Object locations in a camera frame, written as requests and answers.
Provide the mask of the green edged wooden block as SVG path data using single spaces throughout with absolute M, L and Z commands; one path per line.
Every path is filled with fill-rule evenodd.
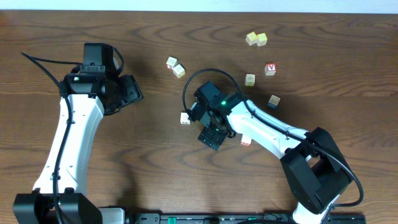
M 190 124 L 189 115 L 185 112 L 180 113 L 180 123 L 181 124 Z

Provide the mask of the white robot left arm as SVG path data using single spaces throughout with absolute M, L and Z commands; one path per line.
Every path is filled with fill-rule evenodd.
M 60 118 L 40 177 L 29 194 L 17 194 L 13 212 L 19 223 L 134 223 L 124 207 L 97 207 L 86 196 L 88 163 L 104 116 L 143 95 L 132 75 L 107 77 L 69 73 L 60 86 Z

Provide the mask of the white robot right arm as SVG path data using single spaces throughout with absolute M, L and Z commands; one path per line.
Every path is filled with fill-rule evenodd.
M 204 126 L 199 140 L 218 150 L 225 138 L 242 134 L 280 160 L 289 187 L 298 201 L 295 223 L 322 223 L 337 207 L 338 197 L 357 181 L 336 142 L 322 128 L 309 132 L 263 112 L 251 100 L 233 93 L 195 93 L 186 109 L 191 121 Z

